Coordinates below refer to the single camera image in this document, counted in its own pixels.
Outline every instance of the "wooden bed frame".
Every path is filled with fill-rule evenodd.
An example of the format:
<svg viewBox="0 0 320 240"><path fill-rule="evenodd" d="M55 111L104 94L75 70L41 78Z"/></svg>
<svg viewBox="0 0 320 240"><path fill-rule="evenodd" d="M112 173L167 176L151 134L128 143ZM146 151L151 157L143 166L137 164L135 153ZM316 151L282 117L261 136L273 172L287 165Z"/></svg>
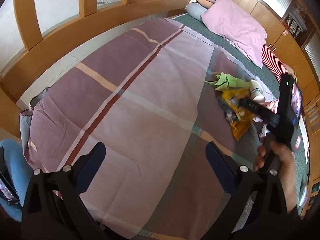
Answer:
<svg viewBox="0 0 320 240"><path fill-rule="evenodd" d="M79 0L79 16L42 36L34 0L13 0L25 52L0 80L0 127L20 137L16 102L56 61L91 38L126 22L184 8L188 0L121 0L97 10L97 0Z"/></svg>

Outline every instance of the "white cup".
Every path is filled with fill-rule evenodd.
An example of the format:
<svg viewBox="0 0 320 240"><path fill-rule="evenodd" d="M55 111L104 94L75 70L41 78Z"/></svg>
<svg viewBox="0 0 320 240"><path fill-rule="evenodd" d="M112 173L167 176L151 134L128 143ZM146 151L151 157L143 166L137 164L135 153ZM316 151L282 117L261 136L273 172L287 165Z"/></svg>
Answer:
<svg viewBox="0 0 320 240"><path fill-rule="evenodd" d="M266 101L261 85L254 79L250 80L250 95L252 100L257 103L264 103Z"/></svg>

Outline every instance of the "red and white striped fabric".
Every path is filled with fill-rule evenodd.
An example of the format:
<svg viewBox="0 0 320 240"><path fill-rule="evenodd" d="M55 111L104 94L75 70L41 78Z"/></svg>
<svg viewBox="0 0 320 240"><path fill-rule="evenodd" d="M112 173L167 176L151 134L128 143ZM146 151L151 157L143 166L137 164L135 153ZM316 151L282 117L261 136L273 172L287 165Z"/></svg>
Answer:
<svg viewBox="0 0 320 240"><path fill-rule="evenodd" d="M278 59L278 57L265 44L262 47L262 62L270 71L276 76L280 83L281 74L287 74L288 71L285 65Z"/></svg>

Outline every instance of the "metal bolt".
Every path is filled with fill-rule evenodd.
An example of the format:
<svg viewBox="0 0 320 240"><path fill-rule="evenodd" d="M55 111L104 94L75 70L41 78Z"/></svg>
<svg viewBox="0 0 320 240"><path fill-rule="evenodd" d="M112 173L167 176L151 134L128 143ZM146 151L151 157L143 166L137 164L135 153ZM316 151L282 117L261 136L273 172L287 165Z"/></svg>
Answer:
<svg viewBox="0 0 320 240"><path fill-rule="evenodd" d="M270 174L273 176L276 176L278 174L278 172L276 170L270 170Z"/></svg>
<svg viewBox="0 0 320 240"><path fill-rule="evenodd" d="M241 170L242 172L247 172L249 169L248 169L247 166L241 165L241 166L240 166L240 170Z"/></svg>
<svg viewBox="0 0 320 240"><path fill-rule="evenodd" d="M34 174L34 175L39 175L40 172L41 172L41 169L35 169L35 170L33 171L33 174Z"/></svg>
<svg viewBox="0 0 320 240"><path fill-rule="evenodd" d="M70 165L63 166L62 170L64 172L70 171L71 170L71 166Z"/></svg>

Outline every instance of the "person's leg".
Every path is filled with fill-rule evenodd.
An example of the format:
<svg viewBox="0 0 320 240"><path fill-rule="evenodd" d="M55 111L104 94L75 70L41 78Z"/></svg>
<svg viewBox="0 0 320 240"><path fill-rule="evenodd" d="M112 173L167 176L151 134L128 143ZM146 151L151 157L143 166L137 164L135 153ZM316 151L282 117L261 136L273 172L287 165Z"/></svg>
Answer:
<svg viewBox="0 0 320 240"><path fill-rule="evenodd" d="M33 169L23 156L22 147L14 140L7 139L0 142L4 148L4 161L8 167L14 188L17 191L21 205L8 206L0 201L8 215L17 221L21 221L22 208Z"/></svg>

